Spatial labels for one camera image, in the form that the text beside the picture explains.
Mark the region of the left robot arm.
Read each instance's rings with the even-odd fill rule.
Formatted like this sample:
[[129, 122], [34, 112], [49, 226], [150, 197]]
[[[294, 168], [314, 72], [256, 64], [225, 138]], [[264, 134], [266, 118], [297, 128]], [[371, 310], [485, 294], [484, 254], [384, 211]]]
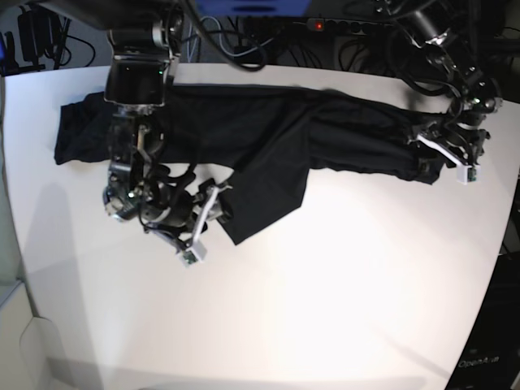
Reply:
[[[478, 62], [473, 27], [467, 36], [453, 25], [453, 13], [446, 1], [380, 1], [377, 22], [391, 23], [385, 57], [395, 75], [411, 89], [428, 97], [451, 99], [446, 113], [418, 125], [413, 140], [442, 154], [457, 170], [462, 184], [479, 180], [483, 144], [489, 139], [483, 121], [501, 107], [497, 82]], [[393, 56], [399, 35], [421, 50], [427, 61], [442, 73], [439, 79], [414, 79], [400, 68]]]

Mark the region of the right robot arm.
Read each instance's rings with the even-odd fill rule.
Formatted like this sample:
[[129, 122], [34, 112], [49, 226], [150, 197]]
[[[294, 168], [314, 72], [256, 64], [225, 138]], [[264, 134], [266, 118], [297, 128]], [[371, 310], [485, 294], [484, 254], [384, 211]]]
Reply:
[[107, 32], [112, 48], [104, 98], [117, 107], [110, 122], [110, 165], [103, 203], [121, 222], [138, 219], [175, 248], [184, 265], [201, 262], [201, 235], [207, 222], [227, 210], [219, 195], [229, 184], [208, 180], [192, 196], [186, 188], [196, 178], [199, 158], [186, 172], [172, 176], [160, 164], [167, 131], [154, 113], [164, 107], [182, 50], [184, 21], [217, 50], [190, 1], [48, 1], [46, 7]]

